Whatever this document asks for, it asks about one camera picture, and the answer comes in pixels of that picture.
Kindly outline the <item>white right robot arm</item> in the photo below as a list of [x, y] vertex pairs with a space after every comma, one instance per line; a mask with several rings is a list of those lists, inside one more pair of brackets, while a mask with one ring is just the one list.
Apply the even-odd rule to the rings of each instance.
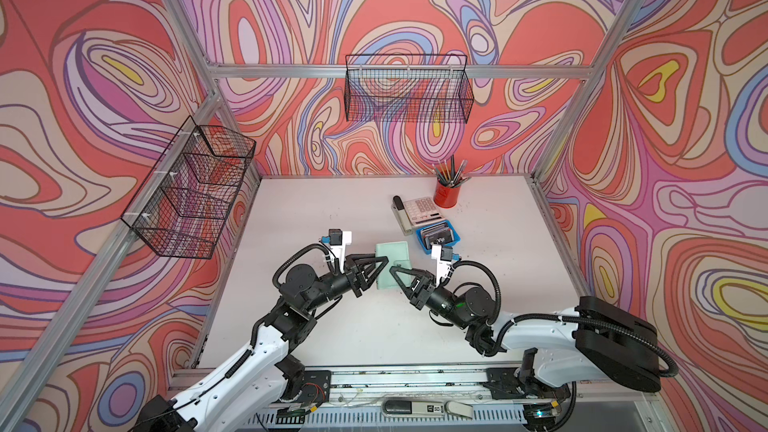
[[479, 355], [492, 358], [521, 351], [517, 380], [527, 393], [601, 379], [656, 393], [662, 379], [679, 373], [672, 355], [659, 346], [656, 328], [618, 307], [582, 296], [577, 306], [561, 312], [505, 313], [500, 283], [491, 269], [459, 260], [448, 270], [464, 267], [482, 272], [489, 287], [471, 283], [449, 290], [448, 278], [401, 266], [393, 267], [391, 274], [411, 305], [427, 309], [435, 323], [463, 331]]

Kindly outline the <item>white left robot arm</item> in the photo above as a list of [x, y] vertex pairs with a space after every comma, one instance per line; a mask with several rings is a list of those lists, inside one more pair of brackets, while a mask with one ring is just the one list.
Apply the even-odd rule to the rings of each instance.
[[194, 385], [166, 400], [157, 395], [140, 410], [133, 431], [235, 431], [256, 410], [302, 394], [304, 366], [292, 352], [322, 313], [347, 292], [360, 297], [388, 265], [385, 256], [342, 256], [336, 246], [309, 244], [272, 277], [279, 297], [258, 319], [249, 340]]

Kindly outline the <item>mint green card holder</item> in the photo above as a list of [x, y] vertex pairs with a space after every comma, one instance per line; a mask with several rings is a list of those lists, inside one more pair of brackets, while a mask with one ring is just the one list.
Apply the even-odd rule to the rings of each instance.
[[388, 265], [384, 268], [376, 282], [378, 290], [399, 289], [390, 274], [390, 268], [394, 265], [411, 268], [409, 246], [405, 241], [378, 243], [375, 247], [377, 256], [387, 256]]

